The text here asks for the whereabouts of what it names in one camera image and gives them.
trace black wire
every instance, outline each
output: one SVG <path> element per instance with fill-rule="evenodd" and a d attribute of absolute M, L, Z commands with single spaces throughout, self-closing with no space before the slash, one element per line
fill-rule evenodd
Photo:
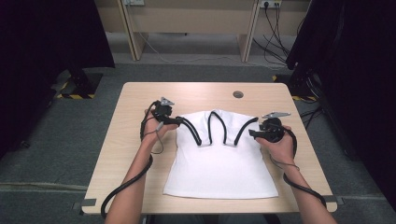
<path fill-rule="evenodd" d="M 280 34 L 279 34 L 279 17 L 280 17 L 280 12 L 279 12 L 279 11 L 280 11 L 280 10 L 279 10 L 279 7 L 276 5 L 276 27 L 275 27 L 275 29 L 274 29 L 274 27 L 273 27 L 273 25 L 272 25 L 272 23 L 271 23 L 271 21 L 270 21 L 270 19 L 269 19 L 269 17 L 268 17 L 268 14 L 267 14 L 267 11 L 266 11 L 266 10 L 265 10 L 265 17 L 267 18 L 268 23 L 270 24 L 270 27 L 271 27 L 271 31 L 273 32 L 273 34 L 272 34 L 272 36 L 271 36 L 271 38 L 270 38 L 270 41 L 272 40 L 272 37 L 274 37 L 274 38 L 276 39 L 276 42 L 280 45 L 280 48 L 282 49 L 282 51 L 283 51 L 283 53 L 285 54 L 285 56 L 288 56 L 289 50 L 286 49 L 286 48 L 282 45 L 282 41 L 280 40 Z"/>
<path fill-rule="evenodd" d="M 260 45 L 260 44 L 256 41 L 256 39 L 253 38 L 253 41 L 254 41 L 262 50 L 264 50 L 264 59 L 265 59 L 265 61 L 267 61 L 268 63 L 275 63 L 275 64 L 280 64 L 280 65 L 286 65 L 286 61 L 285 61 L 283 58 L 281 58 L 279 55 L 273 53 L 271 50 L 269 50 L 269 49 L 267 49 L 266 47 L 263 47 L 262 45 Z M 282 63 L 276 63 L 276 62 L 268 61 L 268 59 L 266 58 L 265 52 L 271 54 L 271 55 L 274 56 L 276 59 L 280 60 Z"/>
<path fill-rule="evenodd" d="M 311 114 L 314 113 L 315 111 L 316 111 L 316 109 L 305 111 L 304 113 L 301 113 L 301 114 L 300 114 L 300 118 L 303 118 L 303 117 L 305 117 L 305 116 L 311 115 Z"/>
<path fill-rule="evenodd" d="M 186 127 L 190 130 L 190 133 L 192 134 L 192 137 L 194 138 L 195 143 L 197 144 L 197 146 L 200 146 L 202 144 L 202 140 L 201 140 L 197 130 L 195 129 L 194 125 L 192 125 L 192 123 L 185 118 L 182 118 L 182 117 L 177 117 L 177 118 L 181 119 L 181 123 L 186 125 Z"/>
<path fill-rule="evenodd" d="M 319 111 L 312 119 L 315 119 L 316 117 L 320 116 L 321 114 L 323 114 L 322 111 Z"/>
<path fill-rule="evenodd" d="M 282 63 L 276 63 L 276 64 L 286 65 L 286 60 L 285 60 L 285 59 L 281 58 L 278 54 L 275 54 L 274 52 L 272 52 L 271 50 L 268 49 L 268 46 L 271 44 L 271 45 L 277 47 L 278 49 L 281 49 L 281 50 L 283 51 L 283 53 L 285 54 L 286 57 L 288 56 L 288 54 L 289 54 L 289 52 L 290 52 L 288 49 L 286 49 L 286 48 L 282 45 L 282 42 L 281 42 L 281 40 L 280 40 L 280 35 L 279 35 L 279 16 L 280 16 L 279 7 L 276 6 L 276 28 L 274 29 L 274 27 L 273 27 L 273 25 L 272 25 L 272 23 L 271 23 L 271 21 L 270 21 L 270 19 L 269 19 L 269 17 L 268 17 L 267 10 L 265 9 L 265 17 L 266 17 L 266 19 L 268 20 L 268 23 L 269 23 L 269 25 L 270 25 L 270 27 L 271 27 L 272 35 L 271 35 L 271 37 L 270 37 L 269 39 L 264 35 L 264 38 L 265 38 L 265 40 L 267 41 L 267 44 L 266 44 L 265 47 L 262 47 L 259 43 L 257 43 L 256 40 L 254 40 L 254 39 L 253 39 L 253 40 L 254 40 L 254 41 L 256 42 L 256 44 L 258 44 L 262 49 L 264 49 L 264 59 L 265 59 L 265 61 L 267 61 L 268 63 L 274 63 L 274 62 L 270 62 L 270 61 L 266 58 L 265 52 L 268 52 L 269 54 L 271 54 L 272 56 L 274 56 L 275 58 L 277 58 L 278 60 L 280 60 L 280 61 L 282 62 Z M 277 43 L 279 43 L 280 46 L 278 46 L 278 45 L 272 43 L 272 39 L 273 39 L 273 38 L 276 40 Z"/>
<path fill-rule="evenodd" d="M 312 119 L 314 118 L 315 114 L 318 113 L 321 110 L 321 106 L 319 106 L 312 114 L 309 120 L 307 121 L 305 125 L 305 129 L 308 129 L 309 124 L 311 123 Z"/>
<path fill-rule="evenodd" d="M 282 126 L 277 126 L 277 127 L 281 127 L 285 132 L 287 132 L 287 133 L 291 136 L 291 139 L 292 139 L 292 142 L 293 142 L 293 158 L 294 158 L 295 155 L 296 155 L 296 153 L 297 153 L 297 137 L 296 137 L 296 135 L 295 135 L 291 130 L 286 129 L 286 128 L 282 127 Z M 321 195 L 320 195 L 319 193 L 317 193 L 316 191 L 314 191 L 314 190 L 312 190 L 312 189 L 306 188 L 306 187 L 304 187 L 304 186 L 301 186 L 301 185 L 298 185 L 298 184 L 292 182 L 291 180 L 288 179 L 288 177 L 286 176 L 286 174 L 283 174 L 283 179 L 284 179 L 285 182 L 286 182 L 287 184 L 289 184 L 290 186 L 292 186 L 292 187 L 294 187 L 294 188 L 296 188 L 296 189 L 302 190 L 303 192 L 309 193 L 309 194 L 311 194 L 311 195 L 317 197 L 317 198 L 321 201 L 321 203 L 323 204 L 323 206 L 327 207 L 326 201 L 325 201 L 325 199 L 323 198 L 323 196 L 321 196 Z"/>
<path fill-rule="evenodd" d="M 238 145 L 238 142 L 239 142 L 239 139 L 241 138 L 242 132 L 246 129 L 246 127 L 247 127 L 249 124 L 251 124 L 251 123 L 253 123 L 253 122 L 256 122 L 257 120 L 259 120 L 259 118 L 250 119 L 250 120 L 248 120 L 248 121 L 242 126 L 242 128 L 239 130 L 238 134 L 236 135 L 235 140 L 233 141 L 233 145 L 234 145 L 234 146 Z"/>
<path fill-rule="evenodd" d="M 152 156 L 149 155 L 149 160 L 148 160 L 148 164 L 146 165 L 146 167 L 136 176 L 134 176 L 132 179 L 128 180 L 127 182 L 123 183 L 122 185 L 120 185 L 118 188 L 114 189 L 113 191 L 111 191 L 110 194 L 107 195 L 107 197 L 105 198 L 105 200 L 102 203 L 101 206 L 101 215 L 103 219 L 106 219 L 106 206 L 108 204 L 108 202 L 118 193 L 120 193 L 121 191 L 123 191 L 124 189 L 128 188 L 129 186 L 131 186 L 134 182 L 136 182 L 138 179 L 140 179 L 143 175 L 146 174 L 146 172 L 149 170 L 151 164 L 153 162 Z"/>
<path fill-rule="evenodd" d="M 285 46 L 283 46 L 282 41 L 280 40 L 280 32 L 279 32 L 279 18 L 280 18 L 280 8 L 279 5 L 276 4 L 276 31 L 277 31 L 277 41 L 280 45 L 280 47 L 283 50 L 283 53 L 285 54 L 286 57 L 288 57 L 289 55 L 289 50 L 285 48 Z"/>
<path fill-rule="evenodd" d="M 294 187 L 295 189 L 302 190 L 302 191 L 304 191 L 304 192 L 306 192 L 306 193 L 309 193 L 309 194 L 311 194 L 311 195 L 317 197 L 317 198 L 320 200 L 320 202 L 323 204 L 323 206 L 324 206 L 325 208 L 327 208 L 326 200 L 323 198 L 323 196 L 321 196 L 321 195 L 320 195 L 319 193 L 317 193 L 316 191 L 314 191 L 314 190 L 312 190 L 312 189 L 309 189 L 309 188 L 306 188 L 306 187 L 304 187 L 304 186 L 301 186 L 301 185 L 298 185 L 298 184 L 293 183 L 291 180 L 288 179 L 288 177 L 287 177 L 285 174 L 283 174 L 283 180 L 285 180 L 285 182 L 286 182 L 287 184 L 289 184 L 290 186 Z"/>
<path fill-rule="evenodd" d="M 225 127 L 225 124 L 224 124 L 224 121 L 222 120 L 222 118 L 215 111 L 210 112 L 209 118 L 207 119 L 207 131 L 209 133 L 209 143 L 210 143 L 210 145 L 212 145 L 212 132 L 211 132 L 211 129 L 210 129 L 210 119 L 212 118 L 212 115 L 215 115 L 216 118 L 218 118 L 218 120 L 221 122 L 221 125 L 223 127 L 223 131 L 224 131 L 223 144 L 226 144 L 226 141 L 227 141 L 227 128 Z"/>
<path fill-rule="evenodd" d="M 301 27 L 301 25 L 303 25 L 304 21 L 305 21 L 305 17 L 303 17 L 303 19 L 300 21 L 300 24 L 298 24 L 298 27 L 297 27 L 297 35 L 298 35 L 298 33 L 300 32 L 300 27 Z"/>
<path fill-rule="evenodd" d="M 148 110 L 146 111 L 145 117 L 140 123 L 140 141 L 142 141 L 143 137 L 145 136 L 144 131 L 145 131 L 146 122 L 148 121 L 147 118 L 149 116 L 149 113 L 151 112 L 151 108 L 155 105 L 155 103 L 156 102 L 151 103 L 151 105 L 148 107 Z"/>

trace white t-shirt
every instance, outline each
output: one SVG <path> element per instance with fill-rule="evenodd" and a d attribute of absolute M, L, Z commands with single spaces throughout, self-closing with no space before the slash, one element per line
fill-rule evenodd
<path fill-rule="evenodd" d="M 213 112 L 225 127 L 212 111 L 181 116 L 195 127 L 202 144 L 197 146 L 186 125 L 177 128 L 177 155 L 163 193 L 212 199 L 277 196 L 274 181 L 262 160 L 260 144 L 248 134 L 249 129 L 259 130 L 257 118 L 218 109 Z M 246 128 L 236 144 L 244 125 Z"/>

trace table hole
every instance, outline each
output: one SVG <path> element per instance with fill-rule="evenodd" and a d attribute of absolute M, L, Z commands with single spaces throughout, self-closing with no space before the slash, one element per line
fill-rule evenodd
<path fill-rule="evenodd" d="M 233 93 L 233 97 L 240 99 L 240 98 L 244 97 L 244 93 L 242 93 L 241 91 L 235 91 Z"/>

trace human arm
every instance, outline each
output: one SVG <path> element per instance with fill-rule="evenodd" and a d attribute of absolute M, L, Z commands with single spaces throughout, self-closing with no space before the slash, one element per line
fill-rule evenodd
<path fill-rule="evenodd" d="M 269 149 L 273 160 L 283 169 L 291 182 L 310 189 L 308 183 L 295 165 L 292 138 L 287 132 L 276 143 L 270 143 L 264 138 L 256 138 L 256 141 Z M 303 223 L 336 223 L 335 219 L 317 197 L 296 188 L 291 188 L 291 190 L 300 209 Z"/>
<path fill-rule="evenodd" d="M 151 113 L 148 113 L 146 121 L 144 138 L 142 139 L 140 147 L 122 183 L 138 175 L 147 166 L 151 150 L 155 143 L 162 138 L 166 132 L 174 130 L 177 127 L 176 124 L 163 125 L 157 132 L 156 130 L 160 127 L 160 123 L 152 117 Z M 145 183 L 146 175 L 143 175 L 140 179 L 115 196 L 108 210 L 106 223 L 135 224 L 139 222 L 143 205 Z"/>

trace wooden table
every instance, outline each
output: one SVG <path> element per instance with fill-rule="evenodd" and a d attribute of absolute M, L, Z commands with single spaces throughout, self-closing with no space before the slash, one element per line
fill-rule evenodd
<path fill-rule="evenodd" d="M 244 96 L 235 98 L 241 91 Z M 312 189 L 324 196 L 332 196 L 329 184 L 309 141 L 299 113 L 288 88 L 280 83 L 198 83 L 198 82 L 134 82 L 126 83 L 120 94 L 105 142 L 82 204 L 87 214 L 100 214 L 100 207 L 111 190 L 124 178 L 140 145 L 140 122 L 144 110 L 164 96 L 176 103 L 172 117 L 197 111 L 223 109 L 261 117 L 273 111 L 290 112 L 282 123 L 292 127 L 298 140 L 296 163 Z M 274 179 L 279 197 L 255 200 L 211 200 L 179 198 L 163 195 L 163 186 L 176 156 L 176 132 L 163 138 L 164 151 L 153 155 L 154 163 L 148 171 L 143 214 L 223 214 L 223 213 L 287 213 L 298 212 L 290 186 L 282 179 L 282 171 L 275 167 L 262 150 L 264 161 Z M 153 150 L 161 150 L 157 144 Z M 336 202 L 328 203 L 333 212 Z"/>

